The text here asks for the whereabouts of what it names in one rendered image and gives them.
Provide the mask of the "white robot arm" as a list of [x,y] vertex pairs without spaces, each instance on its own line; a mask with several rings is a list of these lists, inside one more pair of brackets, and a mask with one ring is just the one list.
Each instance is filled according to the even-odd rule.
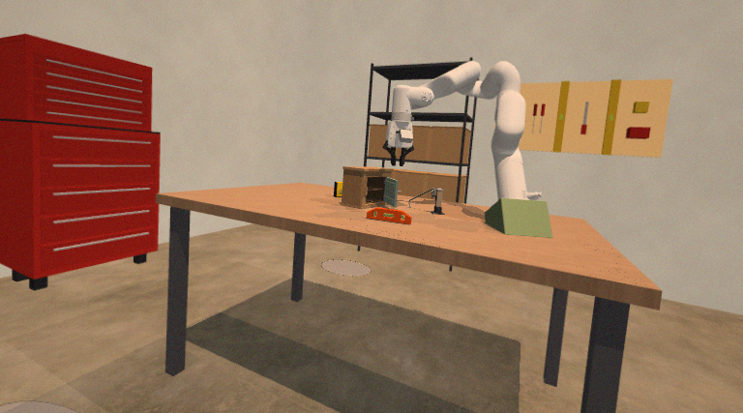
[[433,100],[455,92],[487,100],[497,96],[494,115],[496,123],[497,113],[497,125],[491,141],[491,150],[498,200],[539,199],[542,196],[540,192],[526,191],[519,150],[525,125],[525,100],[520,94],[520,75],[508,62],[495,64],[483,82],[477,81],[480,74],[480,65],[471,61],[420,87],[396,86],[393,92],[391,120],[411,122],[414,120],[411,109],[429,106]]

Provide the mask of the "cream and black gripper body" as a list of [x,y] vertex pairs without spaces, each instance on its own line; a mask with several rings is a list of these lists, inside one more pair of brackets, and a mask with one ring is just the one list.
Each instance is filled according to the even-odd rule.
[[411,148],[413,140],[411,143],[400,142],[399,134],[396,133],[400,129],[411,130],[413,136],[412,123],[410,121],[391,120],[388,124],[385,142],[388,142],[388,147],[391,145],[391,147],[396,148]]

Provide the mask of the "orange spirit level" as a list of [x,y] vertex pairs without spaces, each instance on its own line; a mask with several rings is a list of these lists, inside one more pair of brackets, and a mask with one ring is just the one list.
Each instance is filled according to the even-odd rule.
[[[373,212],[374,212],[374,215],[373,215]],[[391,214],[393,214],[393,215],[391,215]],[[402,215],[405,215],[405,217],[402,216]],[[385,209],[385,208],[374,208],[374,209],[372,209],[372,210],[370,210],[370,211],[367,212],[367,219],[377,220],[377,221],[389,221],[389,222],[396,222],[396,223],[403,223],[403,224],[411,224],[412,217],[408,216],[404,211],[401,211],[401,210],[393,210],[393,209]]]

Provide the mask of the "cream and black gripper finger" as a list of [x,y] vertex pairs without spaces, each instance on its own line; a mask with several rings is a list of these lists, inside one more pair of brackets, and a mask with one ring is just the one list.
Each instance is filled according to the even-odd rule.
[[[403,150],[404,150],[404,152],[403,152]],[[412,147],[411,147],[411,148],[409,148],[409,149],[407,149],[407,150],[406,150],[406,148],[401,148],[401,156],[400,156],[400,166],[403,166],[403,165],[404,165],[404,159],[405,159],[405,156],[406,156],[406,155],[407,155],[407,154],[408,154],[409,152],[412,152],[412,151],[414,151],[414,147],[413,147],[413,144],[412,144]]]
[[383,149],[387,150],[391,155],[391,164],[396,165],[396,147],[388,147],[388,142],[386,141],[383,145]]

